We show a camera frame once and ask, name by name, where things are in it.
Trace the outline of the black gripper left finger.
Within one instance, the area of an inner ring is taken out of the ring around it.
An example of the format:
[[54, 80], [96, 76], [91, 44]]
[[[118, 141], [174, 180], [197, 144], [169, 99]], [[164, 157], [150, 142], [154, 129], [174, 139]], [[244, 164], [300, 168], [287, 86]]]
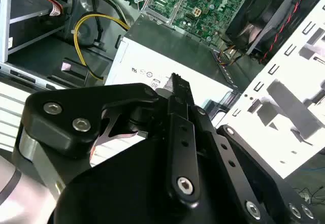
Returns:
[[23, 109], [17, 145], [53, 194], [79, 175], [140, 142], [166, 147], [166, 191], [197, 204], [200, 181], [194, 124], [172, 74], [168, 98], [143, 83], [38, 92]]

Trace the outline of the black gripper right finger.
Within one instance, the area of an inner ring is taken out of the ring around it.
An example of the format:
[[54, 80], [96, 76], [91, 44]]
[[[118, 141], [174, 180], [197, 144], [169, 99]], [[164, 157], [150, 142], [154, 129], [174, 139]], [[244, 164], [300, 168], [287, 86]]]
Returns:
[[183, 79], [179, 98], [187, 103], [197, 142], [211, 163], [209, 176], [223, 184], [215, 201], [225, 223], [319, 222], [308, 204], [232, 127], [213, 127]]

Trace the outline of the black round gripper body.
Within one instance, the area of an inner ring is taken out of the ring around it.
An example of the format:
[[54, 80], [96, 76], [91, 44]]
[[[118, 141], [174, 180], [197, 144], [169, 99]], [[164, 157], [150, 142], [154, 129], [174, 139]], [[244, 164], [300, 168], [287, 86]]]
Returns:
[[140, 142], [76, 177], [60, 196], [55, 223], [244, 223], [219, 170], [198, 153], [201, 196], [192, 210], [166, 191], [166, 147]]

